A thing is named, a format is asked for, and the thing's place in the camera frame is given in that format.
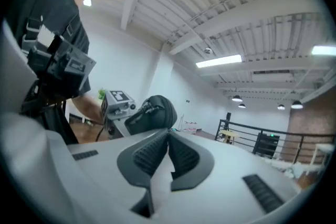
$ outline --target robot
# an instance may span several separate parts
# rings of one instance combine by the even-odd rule
[[[41,95],[71,98],[94,61],[70,50],[59,37],[50,47],[51,56],[32,49],[26,58],[3,22],[0,147],[10,176],[42,219],[87,224],[277,223],[307,197],[289,178],[241,148],[173,132],[169,128],[174,117],[165,127],[155,125],[164,119],[163,108],[173,109],[160,97],[149,98],[136,110],[124,91],[106,92],[102,111],[111,140],[67,145],[22,110],[27,115],[43,109]],[[44,66],[46,76],[41,67],[51,62],[51,67]],[[55,87],[71,76],[76,79],[65,83],[70,85],[66,89]],[[174,167],[169,193],[156,205],[151,180],[167,156]]]

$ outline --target ceiling beam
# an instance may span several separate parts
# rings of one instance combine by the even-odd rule
[[[213,76],[222,73],[240,72],[240,71],[265,71],[265,70],[306,70],[314,64],[314,70],[329,70],[332,66],[331,60],[314,59],[314,58],[285,58],[272,59],[252,62],[229,63],[212,67],[199,69],[201,76]]]
[[[320,11],[319,6],[313,0],[254,0],[223,12],[197,26],[194,30],[208,38],[225,30],[261,19]],[[198,37],[193,32],[189,32],[175,42],[170,54],[174,55],[197,42]]]
[[[270,93],[270,92],[240,92],[240,91],[226,91],[224,92],[224,96],[233,97],[235,95],[239,95],[241,98],[257,98],[257,99],[274,99],[281,100],[281,98],[285,95],[284,93]],[[298,93],[291,93],[287,95],[284,100],[300,100],[301,95]]]
[[[225,82],[215,85],[217,89],[245,88],[245,89],[293,89],[296,82]],[[303,82],[297,90],[315,90],[314,83]]]
[[[121,29],[126,30],[127,24],[132,20],[138,0],[125,0],[121,17]]]
[[[312,93],[307,94],[305,97],[301,99],[301,103],[306,103],[321,94],[325,93],[326,91],[330,90],[332,87],[336,86],[336,76],[330,79],[328,82],[326,82],[324,85],[322,85],[320,88],[318,88],[316,91],[313,91]]]

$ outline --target white wall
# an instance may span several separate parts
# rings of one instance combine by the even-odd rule
[[[184,121],[197,122],[197,127],[216,134],[219,120],[224,119],[227,102],[224,96],[198,75],[175,63],[166,97],[177,111],[177,127],[181,116]]]
[[[286,109],[285,110],[278,110],[277,101],[274,100],[264,100],[264,99],[250,99],[250,98],[243,98],[243,103],[246,106],[245,109],[241,109],[238,107],[240,103],[234,102],[229,100],[229,108],[228,112],[231,112],[231,122],[240,123],[244,125],[250,125],[254,127],[260,127],[265,129],[271,129],[275,131],[283,131],[286,132],[288,128],[288,121],[289,121],[289,113],[290,113],[290,103],[289,102],[281,102]],[[257,130],[252,130],[244,127],[234,126],[230,125],[230,128],[233,128],[235,130],[248,132],[252,134],[258,135]],[[248,139],[256,140],[256,136],[251,136],[248,134],[243,134],[237,132],[241,137],[245,137]],[[274,133],[274,135],[280,135],[280,139],[284,140],[286,138],[286,135],[284,134],[277,134]],[[255,142],[244,140],[244,139],[235,139],[235,141],[238,141],[240,143],[244,143],[247,145],[254,146]],[[281,147],[283,146],[283,141],[279,141],[278,147],[276,151],[281,152]],[[236,144],[237,146],[240,146],[248,151],[252,151],[252,147],[248,147],[245,145]]]
[[[123,90],[137,105],[146,97],[158,52],[104,24],[83,19],[90,46],[88,55],[97,63],[89,75],[90,95],[100,88]]]

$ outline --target black metal railing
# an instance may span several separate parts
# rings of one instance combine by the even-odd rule
[[[221,130],[232,131],[232,133],[222,134]],[[227,120],[219,121],[215,136],[216,141],[237,143],[253,154],[292,163],[296,163],[298,160],[303,163],[310,162],[317,143],[334,144],[335,138],[336,134],[289,133]],[[321,163],[322,158],[324,158],[323,154],[316,155],[316,163]]]

